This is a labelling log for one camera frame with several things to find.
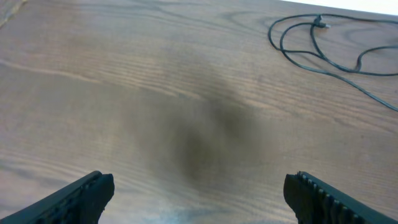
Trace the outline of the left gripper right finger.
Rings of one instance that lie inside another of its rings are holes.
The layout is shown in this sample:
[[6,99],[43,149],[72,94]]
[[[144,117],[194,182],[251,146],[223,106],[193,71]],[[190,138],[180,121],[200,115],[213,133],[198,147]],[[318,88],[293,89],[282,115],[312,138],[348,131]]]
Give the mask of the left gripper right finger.
[[397,224],[307,172],[287,174],[283,193],[299,223]]

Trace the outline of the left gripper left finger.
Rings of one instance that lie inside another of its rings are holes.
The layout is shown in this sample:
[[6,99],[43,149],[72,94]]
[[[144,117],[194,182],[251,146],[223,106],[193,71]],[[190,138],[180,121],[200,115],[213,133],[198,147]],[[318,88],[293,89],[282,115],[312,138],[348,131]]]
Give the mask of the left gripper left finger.
[[97,224],[113,195],[113,175],[96,170],[2,218],[1,224]]

